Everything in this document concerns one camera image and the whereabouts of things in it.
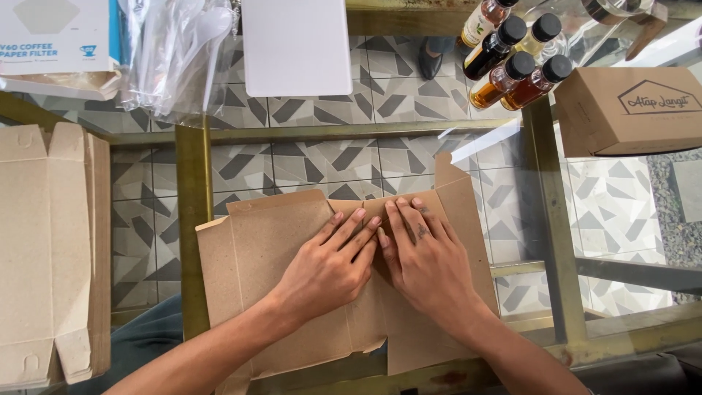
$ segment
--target gravel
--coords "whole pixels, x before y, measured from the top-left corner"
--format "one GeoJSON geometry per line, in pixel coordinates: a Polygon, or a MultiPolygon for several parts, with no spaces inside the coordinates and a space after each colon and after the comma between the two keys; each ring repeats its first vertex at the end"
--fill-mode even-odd
{"type": "MultiPolygon", "coordinates": [[[[682,216],[673,163],[702,160],[702,148],[682,153],[648,156],[651,187],[661,225],[663,251],[668,265],[702,268],[702,221],[686,223],[682,216]]],[[[683,304],[700,297],[673,292],[673,301],[683,304]]]]}

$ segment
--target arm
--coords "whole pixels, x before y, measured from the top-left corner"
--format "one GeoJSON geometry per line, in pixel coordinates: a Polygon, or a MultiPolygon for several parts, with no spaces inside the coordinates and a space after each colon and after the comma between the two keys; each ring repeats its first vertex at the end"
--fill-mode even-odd
{"type": "Polygon", "coordinates": [[[402,198],[385,204],[395,241],[378,230],[395,288],[415,309],[484,358],[511,394],[589,395],[558,360],[492,314],[472,287],[468,254],[451,225],[418,198],[412,205],[402,198]]]}
{"type": "Polygon", "coordinates": [[[348,243],[365,210],[336,213],[305,243],[280,283],[250,309],[170,350],[125,377],[106,395],[207,395],[236,369],[309,320],[358,296],[371,277],[380,224],[374,217],[348,243]]]}

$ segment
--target finger tattoo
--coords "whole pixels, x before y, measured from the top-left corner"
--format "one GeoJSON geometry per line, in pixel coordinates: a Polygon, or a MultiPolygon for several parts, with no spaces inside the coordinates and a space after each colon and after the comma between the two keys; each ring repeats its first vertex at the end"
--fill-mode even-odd
{"type": "Polygon", "coordinates": [[[422,237],[429,234],[429,229],[427,229],[427,227],[422,224],[418,224],[418,226],[419,229],[417,230],[417,238],[419,238],[419,240],[422,240],[422,237]]]}

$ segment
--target brown cardboard box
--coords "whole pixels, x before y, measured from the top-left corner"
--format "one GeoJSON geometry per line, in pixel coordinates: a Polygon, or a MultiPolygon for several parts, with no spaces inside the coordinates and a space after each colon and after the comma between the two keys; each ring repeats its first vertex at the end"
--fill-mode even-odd
{"type": "Polygon", "coordinates": [[[578,67],[555,91],[566,157],[702,146],[702,86],[684,67],[578,67]]]}
{"type": "MultiPolygon", "coordinates": [[[[448,219],[466,246],[476,291],[498,314],[487,253],[470,175],[453,166],[451,154],[436,159],[436,189],[418,196],[448,219]]],[[[320,190],[307,190],[227,204],[229,215],[197,227],[207,306],[212,326],[240,314],[263,298],[280,280],[300,246],[336,210],[346,217],[367,210],[378,215],[392,234],[385,201],[327,200],[320,190]]],[[[466,358],[473,354],[428,317],[418,313],[386,280],[380,250],[373,274],[358,299],[305,324],[254,357],[226,381],[218,393],[243,393],[257,379],[333,361],[355,351],[371,351],[388,339],[388,374],[466,358]]]]}
{"type": "Polygon", "coordinates": [[[76,124],[0,129],[0,391],[110,366],[109,149],[76,124]]]}

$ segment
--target hand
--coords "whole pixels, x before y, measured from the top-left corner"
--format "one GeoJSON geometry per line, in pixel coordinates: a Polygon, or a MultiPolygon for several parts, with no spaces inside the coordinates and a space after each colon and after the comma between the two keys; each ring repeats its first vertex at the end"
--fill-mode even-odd
{"type": "Polygon", "coordinates": [[[346,243],[364,216],[365,209],[356,209],[334,233],[343,213],[334,214],[315,237],[300,247],[280,283],[271,291],[297,324],[353,302],[368,282],[378,246],[373,235],[380,217],[373,217],[346,243]]]}
{"type": "Polygon", "coordinates": [[[461,320],[482,304],[472,286],[468,254],[451,224],[440,221],[418,197],[412,205],[402,197],[397,204],[385,203],[395,241],[378,232],[383,256],[395,288],[455,337],[461,320]]]}

